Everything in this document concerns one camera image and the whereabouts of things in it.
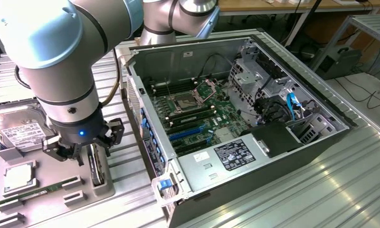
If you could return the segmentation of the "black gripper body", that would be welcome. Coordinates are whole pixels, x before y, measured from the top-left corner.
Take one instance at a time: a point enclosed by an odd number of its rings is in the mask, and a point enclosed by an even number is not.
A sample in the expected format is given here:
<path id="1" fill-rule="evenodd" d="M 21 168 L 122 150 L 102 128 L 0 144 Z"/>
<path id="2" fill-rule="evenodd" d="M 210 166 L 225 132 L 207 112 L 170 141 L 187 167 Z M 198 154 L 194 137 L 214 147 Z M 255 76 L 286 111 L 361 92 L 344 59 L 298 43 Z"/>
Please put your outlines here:
<path id="1" fill-rule="evenodd" d="M 62 123 L 50 119 L 51 125 L 59 134 L 59 143 L 66 145 L 90 144 L 94 138 L 102 138 L 109 130 L 106 121 L 102 117 L 101 105 L 94 112 L 82 120 L 71 123 Z"/>

